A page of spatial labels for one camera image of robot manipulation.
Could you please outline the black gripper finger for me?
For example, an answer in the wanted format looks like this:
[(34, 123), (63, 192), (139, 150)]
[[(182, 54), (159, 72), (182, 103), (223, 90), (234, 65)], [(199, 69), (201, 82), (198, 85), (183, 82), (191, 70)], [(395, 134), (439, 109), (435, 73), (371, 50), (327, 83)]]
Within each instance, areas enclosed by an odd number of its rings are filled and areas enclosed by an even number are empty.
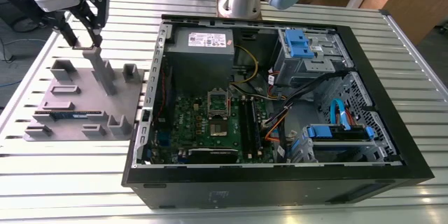
[(94, 47), (102, 42), (99, 33), (107, 21), (107, 8), (109, 0), (83, 0), (75, 7), (74, 17), (86, 28)]
[(67, 45), (74, 47), (77, 45), (77, 37), (74, 36), (73, 30), (65, 20), (65, 15), (61, 12), (50, 13), (50, 23), (53, 30), (62, 35)]

